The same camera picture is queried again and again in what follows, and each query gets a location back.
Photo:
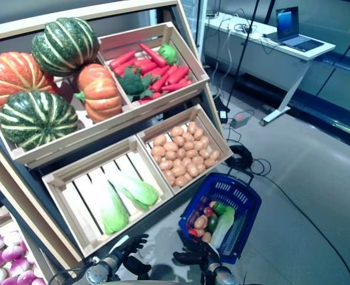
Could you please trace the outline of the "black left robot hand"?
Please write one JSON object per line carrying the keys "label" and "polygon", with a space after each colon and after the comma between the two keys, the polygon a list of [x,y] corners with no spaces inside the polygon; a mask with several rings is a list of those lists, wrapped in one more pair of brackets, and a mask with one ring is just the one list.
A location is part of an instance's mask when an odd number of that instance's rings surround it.
{"label": "black left robot hand", "polygon": [[120,250],[123,256],[123,265],[132,274],[138,277],[138,280],[147,280],[148,273],[151,270],[149,264],[144,264],[133,254],[137,253],[147,243],[148,234],[140,234],[135,237],[129,237],[121,246]]}

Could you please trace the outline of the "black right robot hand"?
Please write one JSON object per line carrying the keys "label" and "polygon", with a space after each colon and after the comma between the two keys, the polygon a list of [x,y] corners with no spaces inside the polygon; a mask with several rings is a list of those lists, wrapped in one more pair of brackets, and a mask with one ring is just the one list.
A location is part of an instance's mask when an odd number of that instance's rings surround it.
{"label": "black right robot hand", "polygon": [[218,251],[211,243],[200,241],[195,251],[174,252],[174,259],[183,265],[198,265],[202,270],[208,269],[212,264],[220,264]]}

